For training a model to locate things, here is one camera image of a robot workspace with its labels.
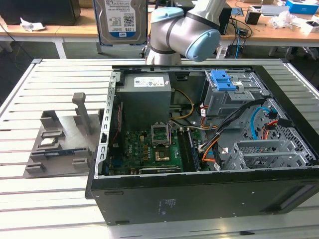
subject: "processor chip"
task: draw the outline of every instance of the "processor chip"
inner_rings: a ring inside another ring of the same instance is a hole
[[[155,149],[155,161],[169,161],[170,151],[169,148]]]

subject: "blue drive bay latch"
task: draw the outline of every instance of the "blue drive bay latch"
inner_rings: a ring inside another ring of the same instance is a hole
[[[224,70],[212,70],[210,77],[216,84],[218,91],[235,91],[236,86],[231,82],[231,77]]]

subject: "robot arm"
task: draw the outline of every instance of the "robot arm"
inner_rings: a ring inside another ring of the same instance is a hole
[[[153,11],[147,64],[180,64],[180,54],[196,62],[213,54],[220,41],[219,16],[226,0],[199,0],[184,17],[178,7]]]

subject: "black computer case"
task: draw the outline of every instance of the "black computer case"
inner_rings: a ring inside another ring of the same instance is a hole
[[[8,25],[28,22],[74,25],[80,16],[79,0],[0,0],[0,15]]]

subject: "yellow wire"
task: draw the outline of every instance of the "yellow wire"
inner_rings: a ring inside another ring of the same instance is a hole
[[[171,117],[170,119],[172,119],[172,120],[180,120],[180,119],[184,119],[184,118],[187,118],[187,117],[189,117],[193,112],[194,112],[194,103],[191,101],[191,99],[190,99],[190,97],[188,97],[188,95],[187,94],[185,94],[185,92],[183,92],[183,91],[181,91],[181,90],[179,90],[179,89],[175,89],[176,91],[178,91],[178,92],[180,92],[182,95],[184,95],[188,100],[189,100],[189,102],[191,103],[191,110],[190,110],[190,112],[187,114],[187,115],[185,115],[185,116],[178,116],[178,117]]]

